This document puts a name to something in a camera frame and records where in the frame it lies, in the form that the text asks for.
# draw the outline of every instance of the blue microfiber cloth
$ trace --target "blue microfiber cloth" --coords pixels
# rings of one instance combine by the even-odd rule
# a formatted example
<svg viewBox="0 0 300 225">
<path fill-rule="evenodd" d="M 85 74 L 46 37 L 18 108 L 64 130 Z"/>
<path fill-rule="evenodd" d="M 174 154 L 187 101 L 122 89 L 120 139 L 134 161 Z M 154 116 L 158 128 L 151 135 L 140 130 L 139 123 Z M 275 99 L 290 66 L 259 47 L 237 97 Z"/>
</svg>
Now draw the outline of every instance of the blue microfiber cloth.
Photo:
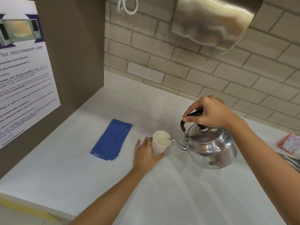
<svg viewBox="0 0 300 225">
<path fill-rule="evenodd" d="M 104 160 L 114 160 L 119 155 L 131 126 L 132 124 L 113 119 L 92 149 L 91 154 Z"/>
</svg>

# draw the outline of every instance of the kettle spout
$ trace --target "kettle spout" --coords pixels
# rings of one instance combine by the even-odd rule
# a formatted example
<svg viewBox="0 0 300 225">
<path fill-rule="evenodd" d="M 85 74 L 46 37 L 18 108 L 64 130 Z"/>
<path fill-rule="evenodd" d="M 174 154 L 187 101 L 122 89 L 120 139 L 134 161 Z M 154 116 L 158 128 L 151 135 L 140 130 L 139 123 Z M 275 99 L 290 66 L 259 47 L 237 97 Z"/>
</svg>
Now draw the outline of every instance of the kettle spout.
<svg viewBox="0 0 300 225">
<path fill-rule="evenodd" d="M 176 139 L 174 139 L 174 138 L 171 137 L 169 140 L 173 141 L 177 145 L 177 147 L 179 149 L 181 149 L 182 151 L 186 151 L 187 150 L 186 145 L 182 145 Z"/>
</svg>

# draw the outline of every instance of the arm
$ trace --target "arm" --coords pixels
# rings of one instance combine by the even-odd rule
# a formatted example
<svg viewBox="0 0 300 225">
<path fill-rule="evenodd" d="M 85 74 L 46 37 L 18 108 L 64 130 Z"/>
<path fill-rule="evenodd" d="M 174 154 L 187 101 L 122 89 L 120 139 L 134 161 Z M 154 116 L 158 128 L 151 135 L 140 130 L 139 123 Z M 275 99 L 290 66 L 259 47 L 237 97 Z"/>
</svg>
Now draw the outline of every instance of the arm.
<svg viewBox="0 0 300 225">
<path fill-rule="evenodd" d="M 186 117 L 199 108 L 204 108 L 200 117 Z M 300 223 L 300 174 L 261 140 L 242 118 L 213 96 L 200 98 L 183 117 L 185 122 L 225 128 L 281 216 L 289 225 Z"/>
<path fill-rule="evenodd" d="M 151 156 L 151 141 L 152 138 L 146 137 L 140 148 L 140 140 L 137 141 L 131 171 L 88 206 L 70 225 L 111 225 L 114 223 L 138 183 L 164 156 L 164 153 L 157 157 Z"/>
</svg>

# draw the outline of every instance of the poster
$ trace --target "poster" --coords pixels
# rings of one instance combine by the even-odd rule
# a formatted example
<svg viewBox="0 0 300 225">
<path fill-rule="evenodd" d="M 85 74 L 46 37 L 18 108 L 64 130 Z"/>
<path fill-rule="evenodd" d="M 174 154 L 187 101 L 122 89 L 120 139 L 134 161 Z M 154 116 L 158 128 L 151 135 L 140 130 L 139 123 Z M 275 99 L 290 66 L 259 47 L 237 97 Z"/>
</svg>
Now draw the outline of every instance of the poster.
<svg viewBox="0 0 300 225">
<path fill-rule="evenodd" d="M 59 106 L 35 2 L 0 0 L 0 149 Z"/>
</svg>

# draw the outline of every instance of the paper cup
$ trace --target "paper cup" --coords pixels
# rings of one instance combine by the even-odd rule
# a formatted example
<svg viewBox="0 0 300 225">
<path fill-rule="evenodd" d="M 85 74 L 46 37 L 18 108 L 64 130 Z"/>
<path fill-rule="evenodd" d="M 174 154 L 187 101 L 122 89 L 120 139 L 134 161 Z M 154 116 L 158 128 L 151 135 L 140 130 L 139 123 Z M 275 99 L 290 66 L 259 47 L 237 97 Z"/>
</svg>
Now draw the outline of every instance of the paper cup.
<svg viewBox="0 0 300 225">
<path fill-rule="evenodd" d="M 162 153 L 170 144 L 171 140 L 166 140 L 171 138 L 171 136 L 163 130 L 156 131 L 153 134 L 152 139 L 152 156 L 157 156 Z"/>
</svg>

